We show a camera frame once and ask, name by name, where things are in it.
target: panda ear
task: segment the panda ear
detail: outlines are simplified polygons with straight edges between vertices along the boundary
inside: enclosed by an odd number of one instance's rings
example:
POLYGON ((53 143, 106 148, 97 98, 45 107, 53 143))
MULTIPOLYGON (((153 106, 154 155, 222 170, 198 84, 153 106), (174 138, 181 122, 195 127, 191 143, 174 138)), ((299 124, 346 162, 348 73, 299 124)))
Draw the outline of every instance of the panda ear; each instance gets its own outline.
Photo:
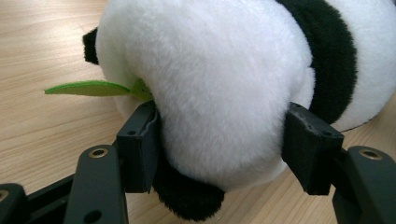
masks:
POLYGON ((160 157, 153 187, 165 206, 187 220, 204 221, 213 217, 224 200, 223 190, 182 175, 164 155, 160 157))
POLYGON ((99 64, 98 58, 96 56, 96 33, 98 28, 90 31, 82 37, 82 42, 84 44, 84 55, 85 61, 88 63, 99 64))

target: green leaf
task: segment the green leaf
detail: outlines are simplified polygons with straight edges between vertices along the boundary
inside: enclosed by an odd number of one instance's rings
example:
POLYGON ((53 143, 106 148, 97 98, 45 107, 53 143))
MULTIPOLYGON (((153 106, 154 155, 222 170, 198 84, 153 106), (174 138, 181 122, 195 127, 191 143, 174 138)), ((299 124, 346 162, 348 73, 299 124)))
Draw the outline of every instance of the green leaf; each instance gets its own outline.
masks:
POLYGON ((104 81, 104 80, 89 80, 61 84, 45 90, 46 94, 71 94, 71 95, 85 95, 85 96, 116 96, 131 94, 143 101, 150 101, 153 99, 151 91, 146 86, 145 82, 139 78, 132 89, 121 86, 120 84, 104 81))
POLYGON ((117 83, 102 80, 90 80, 65 83, 45 90, 46 94, 73 94, 86 96, 125 95, 131 91, 117 83))
POLYGON ((131 94, 143 101, 151 101, 153 99, 151 91, 141 78, 132 86, 131 94))

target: black plastic bracket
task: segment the black plastic bracket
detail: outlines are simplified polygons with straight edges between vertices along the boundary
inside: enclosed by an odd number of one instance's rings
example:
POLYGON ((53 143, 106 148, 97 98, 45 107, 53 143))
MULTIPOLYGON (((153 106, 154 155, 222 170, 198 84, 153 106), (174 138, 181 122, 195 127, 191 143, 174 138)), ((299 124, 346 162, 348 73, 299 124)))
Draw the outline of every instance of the black plastic bracket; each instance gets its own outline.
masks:
POLYGON ((328 195, 333 158, 344 136, 295 103, 290 103, 283 134, 282 159, 310 195, 328 195))
POLYGON ((64 223, 128 223, 119 156, 113 146, 91 147, 80 155, 64 223))
POLYGON ((151 189, 160 156, 161 120, 154 102, 139 106, 117 134, 113 146, 119 149, 125 192, 151 189))
POLYGON ((18 184, 0 185, 0 223, 22 223, 29 216, 27 197, 18 184))
POLYGON ((332 203, 339 224, 396 223, 396 164, 370 147, 351 147, 337 163, 349 177, 348 188, 337 188, 332 203))

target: wood grain surface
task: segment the wood grain surface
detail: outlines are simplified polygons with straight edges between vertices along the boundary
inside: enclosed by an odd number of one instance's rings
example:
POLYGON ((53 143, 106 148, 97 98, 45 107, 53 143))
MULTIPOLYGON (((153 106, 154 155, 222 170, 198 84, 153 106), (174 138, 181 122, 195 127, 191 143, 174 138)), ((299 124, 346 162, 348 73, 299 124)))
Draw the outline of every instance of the wood grain surface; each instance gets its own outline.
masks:
MULTIPOLYGON (((85 149, 115 139, 124 119, 111 98, 44 95, 56 84, 104 79, 98 66, 84 61, 81 37, 97 26, 105 3, 0 0, 0 183, 19 183, 32 193, 73 174, 85 149)), ((345 133, 345 147, 375 147, 396 158, 395 113, 394 96, 376 118, 345 133)), ((128 194, 127 201, 131 223, 190 223, 169 212, 155 192, 128 194)), ((272 183, 227 193, 205 223, 336 220, 332 196, 305 195, 287 170, 272 183)))

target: metal bolt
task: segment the metal bolt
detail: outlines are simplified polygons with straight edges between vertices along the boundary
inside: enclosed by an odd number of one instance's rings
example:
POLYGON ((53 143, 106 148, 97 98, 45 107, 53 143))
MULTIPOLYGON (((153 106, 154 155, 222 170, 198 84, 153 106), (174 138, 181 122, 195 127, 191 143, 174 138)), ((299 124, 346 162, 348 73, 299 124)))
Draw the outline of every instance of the metal bolt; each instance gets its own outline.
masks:
POLYGON ((108 153, 107 148, 97 148, 90 152, 89 156, 93 159, 104 157, 108 153))
POLYGON ((361 149, 359 151, 359 153, 363 157, 368 158, 368 159, 373 160, 373 161, 381 161, 383 159, 381 154, 378 154, 377 152, 374 152, 374 151, 372 151, 371 149, 368 149, 368 148, 361 149))

